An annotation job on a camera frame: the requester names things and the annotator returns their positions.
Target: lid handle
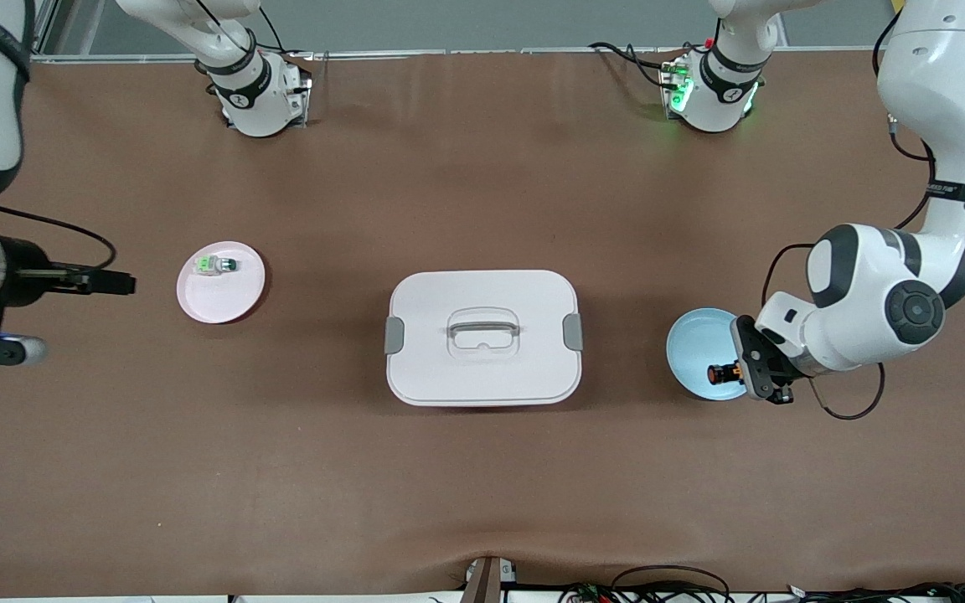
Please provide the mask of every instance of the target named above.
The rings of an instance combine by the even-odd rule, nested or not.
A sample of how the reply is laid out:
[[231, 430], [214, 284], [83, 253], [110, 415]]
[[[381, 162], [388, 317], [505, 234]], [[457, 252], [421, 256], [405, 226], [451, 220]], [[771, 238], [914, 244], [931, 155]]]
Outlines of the lid handle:
[[507, 331], [509, 335], [517, 336], [520, 334], [520, 325], [502, 321], [475, 321], [449, 325], [449, 337], [455, 337], [457, 333], [465, 331]]

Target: round joint cover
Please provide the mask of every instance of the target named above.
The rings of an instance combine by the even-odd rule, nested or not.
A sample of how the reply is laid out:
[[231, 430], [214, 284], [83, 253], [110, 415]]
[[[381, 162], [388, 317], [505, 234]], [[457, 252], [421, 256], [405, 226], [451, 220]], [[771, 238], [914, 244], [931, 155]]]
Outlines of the round joint cover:
[[919, 346], [941, 331], [945, 305], [933, 287], [906, 280], [889, 291], [885, 298], [885, 316], [900, 341]]

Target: white lid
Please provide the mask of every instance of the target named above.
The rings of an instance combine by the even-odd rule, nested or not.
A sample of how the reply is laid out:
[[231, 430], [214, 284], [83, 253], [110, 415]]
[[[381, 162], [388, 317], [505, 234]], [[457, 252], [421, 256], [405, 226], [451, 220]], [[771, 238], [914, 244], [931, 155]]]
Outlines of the white lid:
[[[195, 272], [196, 260], [217, 255], [237, 260], [237, 271], [210, 277]], [[177, 302], [193, 319], [227, 323], [244, 316], [263, 295], [267, 271], [254, 249], [236, 241], [207, 245], [192, 254], [177, 274]]]
[[556, 272], [421, 272], [390, 299], [386, 377], [410, 405], [553, 404], [579, 385], [581, 350]]

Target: green light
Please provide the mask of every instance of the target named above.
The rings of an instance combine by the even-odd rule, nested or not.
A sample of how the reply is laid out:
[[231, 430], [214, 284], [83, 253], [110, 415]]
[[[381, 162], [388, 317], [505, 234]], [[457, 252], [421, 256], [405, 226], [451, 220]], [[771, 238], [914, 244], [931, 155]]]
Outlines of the green light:
[[681, 113], [687, 106], [687, 98], [690, 96], [690, 91], [694, 90], [694, 80], [687, 77], [683, 80], [683, 84], [680, 85], [675, 92], [673, 92], [673, 111]]
[[751, 88], [751, 92], [747, 95], [747, 104], [743, 106], [743, 114], [746, 115], [748, 111], [751, 110], [751, 103], [754, 103], [754, 93], [758, 91], [758, 84], [754, 84], [754, 88]]

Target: plate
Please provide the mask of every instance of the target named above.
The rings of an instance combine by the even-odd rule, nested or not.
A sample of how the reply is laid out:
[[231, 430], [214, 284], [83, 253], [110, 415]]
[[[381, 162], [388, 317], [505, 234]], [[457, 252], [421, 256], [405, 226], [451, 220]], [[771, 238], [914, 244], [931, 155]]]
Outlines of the plate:
[[[231, 257], [239, 269], [217, 277], [195, 274], [196, 260], [203, 255]], [[192, 254], [177, 274], [177, 302], [185, 314], [202, 323], [220, 324], [239, 319], [263, 295], [267, 271], [254, 249], [237, 241], [207, 245]]]
[[732, 400], [746, 393], [739, 382], [710, 383], [705, 371], [710, 365], [727, 365], [736, 358], [731, 324], [735, 314], [717, 308], [687, 312], [669, 329], [665, 353], [669, 367], [690, 393], [707, 400]]

